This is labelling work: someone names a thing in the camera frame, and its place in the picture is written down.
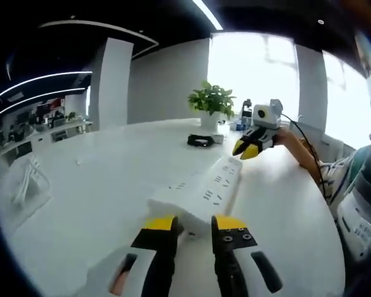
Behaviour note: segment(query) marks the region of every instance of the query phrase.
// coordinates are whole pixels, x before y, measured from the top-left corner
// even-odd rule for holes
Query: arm
[[[315,159],[291,131],[286,128],[280,128],[277,144],[283,144],[298,161],[300,166],[309,172],[315,182],[317,184],[320,182],[319,168],[316,165]]]

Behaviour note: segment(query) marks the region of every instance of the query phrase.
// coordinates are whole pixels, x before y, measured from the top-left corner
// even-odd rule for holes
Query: ceiling
[[[205,0],[225,31],[262,31],[294,38],[296,43],[326,50],[360,68],[353,28],[345,16],[324,0]],[[144,54],[178,43],[209,37],[216,30],[192,0],[133,0],[126,5],[21,6],[0,15],[0,92],[42,75],[89,70],[96,51],[107,37],[134,43],[134,54],[151,46],[149,41],[117,30],[90,25],[56,25],[57,20],[90,20],[141,32],[159,43]],[[324,20],[320,25],[317,20]],[[74,88],[89,79],[77,75],[55,77],[30,84],[24,93],[35,95]],[[14,104],[0,97],[0,110]]]

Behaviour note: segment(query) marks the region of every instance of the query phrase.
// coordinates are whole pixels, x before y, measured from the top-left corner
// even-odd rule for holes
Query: bright window
[[[89,104],[91,102],[91,86],[87,88],[87,94],[85,99],[85,114],[89,116]]]
[[[253,105],[280,99],[283,113],[298,117],[299,78],[292,40],[261,33],[217,33],[213,35],[208,81],[232,89],[234,111],[250,99]]]
[[[328,85],[326,134],[354,149],[371,144],[371,107],[366,79],[351,66],[323,53]]]

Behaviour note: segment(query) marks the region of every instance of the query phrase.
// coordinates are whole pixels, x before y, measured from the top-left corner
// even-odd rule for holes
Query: white flower pot
[[[199,111],[200,127],[204,130],[216,131],[220,113],[215,111],[212,115],[208,111]]]

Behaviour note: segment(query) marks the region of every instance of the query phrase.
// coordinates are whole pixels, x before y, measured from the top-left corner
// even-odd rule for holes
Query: led light strip
[[[215,26],[216,30],[222,30],[222,26],[216,19],[216,17],[211,13],[209,8],[206,6],[205,3],[203,3],[202,0],[192,0],[196,6],[199,7],[199,9],[205,14],[205,16],[209,19],[209,21]]]
[[[26,99],[24,101],[17,102],[15,104],[11,105],[11,106],[8,106],[7,108],[4,108],[2,111],[0,111],[0,114],[2,114],[3,112],[5,112],[6,110],[9,110],[9,109],[13,108],[14,106],[17,106],[17,105],[19,105],[19,104],[21,104],[23,102],[26,102],[26,101],[29,101],[29,100],[32,100],[32,99],[35,99],[35,98],[38,98],[38,97],[52,95],[52,94],[57,94],[57,93],[63,93],[63,92],[78,91],[78,90],[85,90],[85,88],[70,88],[68,90],[61,90],[61,91],[56,91],[56,92],[51,92],[51,93],[46,93],[46,94],[34,96],[34,97],[31,97],[31,98]]]
[[[7,90],[3,91],[0,93],[0,96],[2,94],[7,93],[8,91],[12,90],[13,88],[19,87],[20,85],[27,84],[28,82],[33,82],[34,80],[38,79],[45,79],[47,77],[53,77],[53,76],[58,76],[58,75],[68,75],[68,74],[92,74],[92,71],[73,71],[73,72],[62,72],[62,73],[55,73],[55,74],[49,74],[49,75],[44,75],[40,77],[35,77],[34,79],[29,79],[25,80],[24,82],[21,82],[20,84],[13,85],[11,88],[8,88]]]
[[[118,27],[118,26],[114,26],[114,25],[110,25],[110,24],[105,24],[105,23],[100,23],[100,22],[93,22],[91,20],[57,20],[57,21],[54,21],[54,22],[49,22],[49,23],[45,23],[43,25],[40,25],[39,28],[57,26],[57,25],[70,25],[70,24],[91,25],[91,26],[96,26],[96,27],[101,27],[101,28],[113,29],[113,30],[117,30],[117,31],[124,32],[124,33],[127,33],[127,34],[131,34],[133,36],[137,36],[139,38],[142,38],[144,40],[147,40],[147,41],[153,43],[153,45],[149,46],[148,48],[145,48],[142,51],[139,51],[137,54],[134,54],[132,56],[132,58],[136,58],[138,55],[140,55],[140,54],[142,54],[146,51],[149,51],[150,49],[160,45],[154,39],[151,39],[150,37],[139,34],[137,32],[133,32],[131,30],[128,30],[128,29],[125,29],[125,28],[122,28],[122,27]]]

